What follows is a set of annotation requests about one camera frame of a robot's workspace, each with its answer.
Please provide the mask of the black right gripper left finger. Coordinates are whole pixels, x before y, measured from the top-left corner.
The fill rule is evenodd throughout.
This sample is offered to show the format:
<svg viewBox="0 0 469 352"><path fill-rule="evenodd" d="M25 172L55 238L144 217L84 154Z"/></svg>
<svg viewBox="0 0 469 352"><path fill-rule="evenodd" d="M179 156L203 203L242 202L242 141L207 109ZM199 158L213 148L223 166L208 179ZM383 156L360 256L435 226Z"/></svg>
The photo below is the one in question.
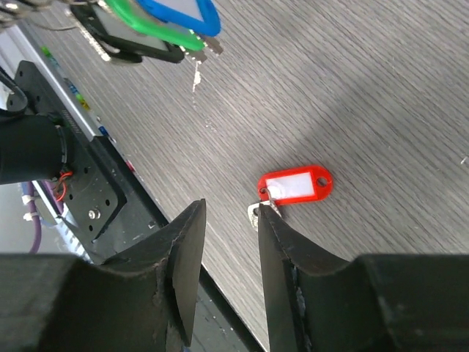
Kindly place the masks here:
<svg viewBox="0 0 469 352"><path fill-rule="evenodd" d="M181 351L190 345L206 202L92 265L72 254L1 256L3 351Z"/></svg>

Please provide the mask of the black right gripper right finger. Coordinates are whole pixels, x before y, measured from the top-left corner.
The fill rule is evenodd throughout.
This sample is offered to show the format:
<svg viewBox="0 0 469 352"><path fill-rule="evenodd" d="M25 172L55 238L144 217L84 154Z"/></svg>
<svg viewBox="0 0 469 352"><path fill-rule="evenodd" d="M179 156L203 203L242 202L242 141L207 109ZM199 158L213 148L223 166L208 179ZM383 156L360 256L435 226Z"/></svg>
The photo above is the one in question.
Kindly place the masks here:
<svg viewBox="0 0 469 352"><path fill-rule="evenodd" d="M468 256L346 261L268 208L259 253L272 351L466 351Z"/></svg>

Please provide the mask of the silver key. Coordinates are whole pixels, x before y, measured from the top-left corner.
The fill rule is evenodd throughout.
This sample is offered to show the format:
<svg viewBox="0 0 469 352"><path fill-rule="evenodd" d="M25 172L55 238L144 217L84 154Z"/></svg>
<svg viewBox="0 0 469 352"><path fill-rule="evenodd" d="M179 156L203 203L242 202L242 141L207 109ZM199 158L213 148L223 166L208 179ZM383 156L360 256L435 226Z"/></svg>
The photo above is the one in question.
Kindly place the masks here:
<svg viewBox="0 0 469 352"><path fill-rule="evenodd" d="M269 208L271 213L275 213L277 216L282 218L281 211L279 210L276 200L272 196L270 190L267 187L261 188L260 193L262 196L266 196L266 200L259 200L247 207L248 220L251 227L255 232L259 232L259 222L265 217L265 212Z"/></svg>

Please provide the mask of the green key tag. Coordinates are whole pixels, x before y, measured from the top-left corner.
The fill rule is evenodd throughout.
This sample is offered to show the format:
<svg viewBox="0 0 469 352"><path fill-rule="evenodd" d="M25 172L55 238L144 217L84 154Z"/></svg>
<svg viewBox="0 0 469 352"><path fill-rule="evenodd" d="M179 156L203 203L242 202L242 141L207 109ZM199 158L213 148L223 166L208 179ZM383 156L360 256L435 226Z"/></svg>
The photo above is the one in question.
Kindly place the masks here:
<svg viewBox="0 0 469 352"><path fill-rule="evenodd" d="M189 51L205 49L204 41L191 30L154 19L143 11L137 1L105 0L99 1L99 4L135 32L159 38Z"/></svg>

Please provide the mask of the large metal keyring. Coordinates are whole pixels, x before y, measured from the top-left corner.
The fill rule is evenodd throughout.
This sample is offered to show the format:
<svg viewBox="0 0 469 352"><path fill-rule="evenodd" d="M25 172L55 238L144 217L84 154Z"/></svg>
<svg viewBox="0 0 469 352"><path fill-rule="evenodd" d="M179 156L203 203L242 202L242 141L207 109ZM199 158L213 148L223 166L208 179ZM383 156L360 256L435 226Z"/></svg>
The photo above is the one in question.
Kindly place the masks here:
<svg viewBox="0 0 469 352"><path fill-rule="evenodd" d="M32 26L33 29L42 29L49 32L67 32L76 30L81 34L74 20L70 19L67 13L70 5L83 5L85 3L100 5L99 1L2 1L1 31L12 31L14 29L18 29L21 25L28 24ZM100 6L106 12L113 15L109 9L106 9L103 5ZM202 51L189 51L178 46L185 54L184 59L188 59L199 65L207 59L208 51L211 51L216 56L223 53L224 49L218 41L218 35L216 37L209 37L204 34L197 34L192 29L189 30L204 41L205 49Z"/></svg>

